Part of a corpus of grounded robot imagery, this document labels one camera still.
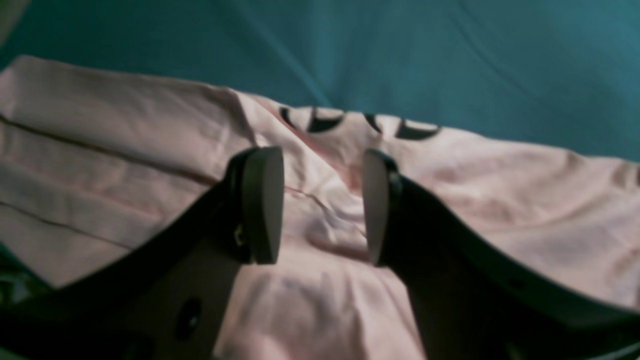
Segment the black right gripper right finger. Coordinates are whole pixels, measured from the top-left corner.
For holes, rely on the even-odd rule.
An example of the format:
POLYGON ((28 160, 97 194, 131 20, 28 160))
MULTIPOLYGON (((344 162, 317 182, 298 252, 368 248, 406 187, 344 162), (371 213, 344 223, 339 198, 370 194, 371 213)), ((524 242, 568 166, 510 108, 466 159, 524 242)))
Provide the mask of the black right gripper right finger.
POLYGON ((583 295, 484 240, 385 153, 363 157, 370 261, 407 289, 429 360, 637 360, 637 310, 583 295))

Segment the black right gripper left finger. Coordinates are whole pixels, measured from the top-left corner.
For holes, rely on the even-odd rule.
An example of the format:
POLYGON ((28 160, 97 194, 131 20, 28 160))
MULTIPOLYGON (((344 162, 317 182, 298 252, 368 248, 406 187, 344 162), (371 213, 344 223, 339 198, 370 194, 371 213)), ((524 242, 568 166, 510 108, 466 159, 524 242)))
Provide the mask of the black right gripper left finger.
POLYGON ((243 265, 276 264, 284 159, 234 155, 222 182, 114 264, 1 306, 3 360, 208 360, 243 265))

